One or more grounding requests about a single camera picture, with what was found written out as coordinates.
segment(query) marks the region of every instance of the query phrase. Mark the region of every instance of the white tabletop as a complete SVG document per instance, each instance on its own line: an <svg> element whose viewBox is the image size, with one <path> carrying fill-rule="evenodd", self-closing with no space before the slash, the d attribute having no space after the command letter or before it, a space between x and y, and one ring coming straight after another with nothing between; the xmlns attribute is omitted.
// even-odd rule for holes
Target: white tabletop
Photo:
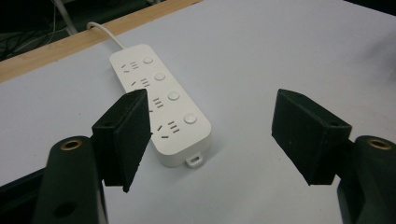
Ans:
<svg viewBox="0 0 396 224"><path fill-rule="evenodd" d="M298 91L396 142L396 17L341 0L205 0L133 29L212 124L205 165L165 168L152 146L131 191L105 188L110 223L342 223L336 188L308 187L271 136L276 91ZM0 185L122 95L107 42L0 84Z"/></svg>

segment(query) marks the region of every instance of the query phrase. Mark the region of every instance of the wooden strip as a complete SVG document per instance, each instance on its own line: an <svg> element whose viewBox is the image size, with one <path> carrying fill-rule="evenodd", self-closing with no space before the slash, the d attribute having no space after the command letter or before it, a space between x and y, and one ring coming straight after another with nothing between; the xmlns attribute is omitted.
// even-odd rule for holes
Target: wooden strip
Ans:
<svg viewBox="0 0 396 224"><path fill-rule="evenodd" d="M104 26L114 35L119 35L201 1L203 0L167 0L114 21L109 21ZM107 39L109 37L104 32L92 28L90 31L69 36L39 49L4 60L0 62L0 83L53 63Z"/></svg>

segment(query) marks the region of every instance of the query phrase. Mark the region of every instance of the table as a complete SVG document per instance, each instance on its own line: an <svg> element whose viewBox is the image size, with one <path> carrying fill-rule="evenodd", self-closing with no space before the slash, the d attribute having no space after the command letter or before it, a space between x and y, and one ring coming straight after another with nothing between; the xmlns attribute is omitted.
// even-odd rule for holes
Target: table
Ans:
<svg viewBox="0 0 396 224"><path fill-rule="evenodd" d="M102 39L91 47L1 83L1 185L42 168L59 140L91 136L123 95L108 62L119 48L92 32ZM308 187L271 137L279 88L351 124L352 140L396 142L390 15L335 0L205 0L119 38L154 48L211 121L213 142L196 170L161 166L149 145L128 194L105 188L110 223L342 223L339 179Z"/></svg>

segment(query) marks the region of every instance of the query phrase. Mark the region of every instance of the power outlet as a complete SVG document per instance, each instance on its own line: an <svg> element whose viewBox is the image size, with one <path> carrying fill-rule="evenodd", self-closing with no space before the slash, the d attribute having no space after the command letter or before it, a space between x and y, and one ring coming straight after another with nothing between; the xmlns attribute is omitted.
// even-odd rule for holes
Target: power outlet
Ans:
<svg viewBox="0 0 396 224"><path fill-rule="evenodd" d="M125 91L148 91L151 141L160 162L201 165L201 153L210 147L210 122L152 48L124 49L111 55L110 62Z"/></svg>

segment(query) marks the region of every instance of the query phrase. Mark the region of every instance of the round white button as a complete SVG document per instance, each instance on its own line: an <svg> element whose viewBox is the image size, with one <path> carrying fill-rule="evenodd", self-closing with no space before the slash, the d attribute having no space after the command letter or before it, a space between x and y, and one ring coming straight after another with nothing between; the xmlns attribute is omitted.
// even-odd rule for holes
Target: round white button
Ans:
<svg viewBox="0 0 396 224"><path fill-rule="evenodd" d="M188 113L184 116L184 121L186 121L188 124L193 124L195 121L197 121L197 117L192 113Z"/></svg>
<svg viewBox="0 0 396 224"><path fill-rule="evenodd" d="M165 79L165 74L164 73L157 73L157 74L155 74L154 78L157 81L162 81L162 80Z"/></svg>
<svg viewBox="0 0 396 224"><path fill-rule="evenodd" d="M171 91L168 93L168 98L171 101L175 101L180 97L180 94L177 91Z"/></svg>
<svg viewBox="0 0 396 224"><path fill-rule="evenodd" d="M154 61L151 57L146 57L143 59L143 63L152 63Z"/></svg>

